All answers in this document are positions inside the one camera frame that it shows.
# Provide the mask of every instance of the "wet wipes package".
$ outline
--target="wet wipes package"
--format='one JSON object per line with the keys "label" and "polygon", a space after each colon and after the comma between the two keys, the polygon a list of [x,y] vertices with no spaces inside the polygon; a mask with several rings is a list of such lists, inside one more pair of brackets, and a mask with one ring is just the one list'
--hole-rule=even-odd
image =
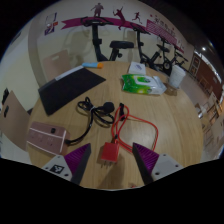
{"label": "wet wipes package", "polygon": [[143,76],[126,74],[122,75],[123,90],[131,93],[161,95],[166,91],[166,86],[158,76]]}

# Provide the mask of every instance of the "stationary bike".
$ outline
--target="stationary bike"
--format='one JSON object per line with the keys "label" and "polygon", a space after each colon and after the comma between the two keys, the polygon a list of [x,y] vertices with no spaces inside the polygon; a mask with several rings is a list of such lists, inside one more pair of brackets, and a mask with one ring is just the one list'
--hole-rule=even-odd
{"label": "stationary bike", "polygon": [[122,54],[119,53],[120,49],[134,48],[134,43],[129,41],[111,41],[110,48],[112,48],[113,50],[111,52],[110,59],[108,60],[101,53],[100,44],[102,44],[102,39],[99,39],[98,37],[98,26],[113,25],[113,23],[103,17],[88,19],[88,16],[81,18],[81,23],[85,27],[92,26],[92,42],[95,48],[97,61],[115,61],[117,57],[122,57]]}
{"label": "stationary bike", "polygon": [[185,63],[185,61],[187,61],[188,62],[188,60],[186,59],[186,58],[184,58],[183,56],[182,56],[182,58],[183,58],[183,61],[182,62],[179,62],[179,61],[175,61],[175,65],[178,65],[180,68],[182,68],[184,71],[187,71],[182,65]]}
{"label": "stationary bike", "polygon": [[163,71],[165,74],[167,74],[168,76],[170,76],[171,71],[172,71],[172,66],[173,66],[173,62],[175,62],[176,58],[174,57],[171,61],[165,56],[165,53],[169,53],[169,49],[165,48],[165,44],[169,44],[171,45],[171,43],[169,43],[165,37],[162,37],[161,35],[159,35],[161,41],[163,42],[163,49],[161,49],[163,51],[163,63],[162,64],[155,64],[157,67],[159,67],[159,69],[161,71]]}
{"label": "stationary bike", "polygon": [[156,71],[159,71],[159,69],[155,66],[154,62],[155,60],[160,56],[160,53],[161,51],[164,51],[164,52],[169,52],[169,49],[165,48],[164,46],[161,46],[159,44],[157,44],[158,48],[159,48],[159,51],[155,52],[155,54],[152,56],[152,58],[149,58],[146,54],[144,54],[142,52],[142,46],[144,46],[144,43],[141,42],[141,39],[140,39],[140,34],[149,34],[151,35],[149,32],[147,32],[143,27],[139,26],[138,24],[133,24],[133,23],[130,23],[133,30],[135,32],[137,32],[137,42],[138,42],[138,51],[139,51],[139,56],[140,56],[140,63],[145,63],[145,65],[148,64],[148,66],[151,68],[151,69],[154,69]]}

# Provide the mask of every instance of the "white box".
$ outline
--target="white box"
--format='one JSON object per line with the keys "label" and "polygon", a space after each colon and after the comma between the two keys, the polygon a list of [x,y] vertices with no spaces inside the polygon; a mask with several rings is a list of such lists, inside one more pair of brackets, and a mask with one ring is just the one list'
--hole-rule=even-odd
{"label": "white box", "polygon": [[131,62],[128,74],[146,75],[145,65],[138,62]]}

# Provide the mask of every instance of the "red cable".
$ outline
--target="red cable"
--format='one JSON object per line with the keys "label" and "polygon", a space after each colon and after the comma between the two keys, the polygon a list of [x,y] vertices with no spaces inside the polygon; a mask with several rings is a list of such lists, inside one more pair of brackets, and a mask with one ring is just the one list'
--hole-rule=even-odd
{"label": "red cable", "polygon": [[[124,106],[124,107],[125,107],[125,108],[127,109],[127,111],[128,111],[127,114],[126,114],[126,115],[122,115],[122,116],[116,121],[116,119],[117,119],[117,113],[118,113],[118,111],[121,109],[121,107],[119,107],[119,108],[117,109],[116,113],[115,113],[115,119],[114,119],[115,122],[113,123],[113,125],[112,125],[112,127],[111,127],[112,137],[115,138],[115,135],[114,135],[114,126],[116,126],[116,135],[117,135],[117,138],[118,138],[119,141],[115,140],[115,142],[117,141],[117,142],[119,143],[119,145],[121,145],[123,148],[125,148],[128,152],[132,153],[132,147],[131,147],[130,145],[126,144],[125,142],[123,142],[123,141],[120,139],[120,131],[121,131],[122,127],[124,126],[124,124],[125,124],[126,120],[128,119],[128,117],[130,116],[130,117],[133,117],[133,118],[135,118],[135,119],[137,119],[137,120],[140,120],[140,121],[146,122],[146,123],[148,123],[148,124],[151,124],[151,125],[156,129],[156,138],[155,138],[155,140],[154,140],[153,148],[152,148],[152,150],[154,151],[154,150],[155,150],[155,147],[156,147],[156,143],[157,143],[158,135],[159,135],[158,128],[157,128],[153,123],[151,123],[151,122],[149,122],[149,121],[146,121],[146,120],[143,120],[143,119],[141,119],[141,118],[138,118],[138,117],[135,117],[135,116],[130,115],[130,114],[129,114],[129,108],[128,108],[127,106]],[[124,116],[126,116],[126,117],[125,117],[125,119],[124,119],[124,121],[123,121],[121,127],[120,127],[119,130],[118,130],[118,127],[117,127],[117,126],[118,126],[118,123],[119,123],[119,121],[120,121]]]}

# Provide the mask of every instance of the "bike handlebar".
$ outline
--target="bike handlebar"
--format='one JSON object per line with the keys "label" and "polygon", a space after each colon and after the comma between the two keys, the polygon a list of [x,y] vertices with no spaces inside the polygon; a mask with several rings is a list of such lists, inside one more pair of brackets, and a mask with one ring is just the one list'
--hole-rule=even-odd
{"label": "bike handlebar", "polygon": [[92,25],[98,25],[98,26],[113,25],[112,22],[108,21],[107,19],[105,19],[103,17],[96,17],[96,19],[87,19],[87,20],[83,21],[86,18],[88,18],[88,16],[80,19],[80,22],[82,23],[82,25],[84,25],[86,27],[92,26]]}
{"label": "bike handlebar", "polygon": [[139,31],[139,32],[144,33],[144,34],[147,33],[147,34],[151,35],[151,33],[147,32],[143,27],[139,26],[138,24],[135,24],[138,27],[136,27],[133,23],[130,23],[130,24],[131,24],[134,31]]}
{"label": "bike handlebar", "polygon": [[159,37],[162,40],[162,42],[171,45],[171,43],[165,37],[161,36],[160,34],[159,34]]}

